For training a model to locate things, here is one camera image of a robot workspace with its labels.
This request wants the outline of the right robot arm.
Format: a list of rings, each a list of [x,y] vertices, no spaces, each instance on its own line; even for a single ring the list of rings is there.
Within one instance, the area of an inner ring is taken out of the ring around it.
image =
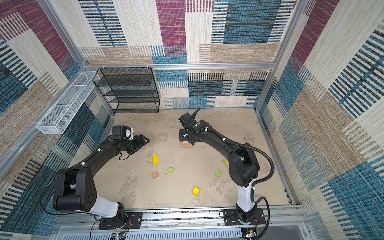
[[[221,153],[229,162],[229,175],[238,186],[237,215],[242,223],[252,221],[256,203],[253,183],[256,181],[260,165],[249,144],[244,147],[217,132],[209,123],[196,121],[193,115],[186,113],[179,118],[183,126],[183,139],[192,145],[203,142]]]

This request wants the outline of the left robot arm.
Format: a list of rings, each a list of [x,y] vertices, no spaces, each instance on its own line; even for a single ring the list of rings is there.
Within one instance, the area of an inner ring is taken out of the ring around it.
[[[149,141],[144,135],[135,136],[133,128],[129,126],[113,126],[112,134],[88,157],[57,172],[54,179],[54,210],[100,217],[109,229],[124,227],[128,223],[124,205],[99,196],[94,176],[109,160],[123,152],[131,156]]]

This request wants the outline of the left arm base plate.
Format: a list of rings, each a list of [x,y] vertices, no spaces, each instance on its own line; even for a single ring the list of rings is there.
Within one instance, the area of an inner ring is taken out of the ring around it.
[[[143,212],[128,212],[122,217],[102,218],[99,230],[139,229],[142,224]]]

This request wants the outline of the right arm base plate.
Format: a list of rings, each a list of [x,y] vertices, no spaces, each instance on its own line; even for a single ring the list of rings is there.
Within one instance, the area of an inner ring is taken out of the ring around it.
[[[220,212],[220,216],[223,217],[226,226],[265,225],[267,223],[266,214],[261,208],[253,209],[247,213],[243,213],[241,209],[224,209]]]

